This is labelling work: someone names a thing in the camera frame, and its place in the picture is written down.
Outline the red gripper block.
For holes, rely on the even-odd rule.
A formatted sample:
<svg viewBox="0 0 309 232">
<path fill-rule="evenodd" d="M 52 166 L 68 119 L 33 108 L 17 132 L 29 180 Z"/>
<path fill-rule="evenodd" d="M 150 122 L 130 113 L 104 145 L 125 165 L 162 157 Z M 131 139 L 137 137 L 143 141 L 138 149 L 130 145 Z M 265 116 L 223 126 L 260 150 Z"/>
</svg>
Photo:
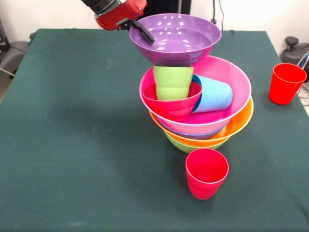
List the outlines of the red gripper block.
<svg viewBox="0 0 309 232">
<path fill-rule="evenodd" d="M 132 26 L 138 29 L 141 37 L 147 44 L 153 45 L 155 38 L 136 20 L 143 15 L 146 6 L 146 0 L 116 0 L 106 12 L 96 15 L 96 22 L 105 30 L 116 30 L 120 29 L 124 22 L 132 20 Z"/>
</svg>

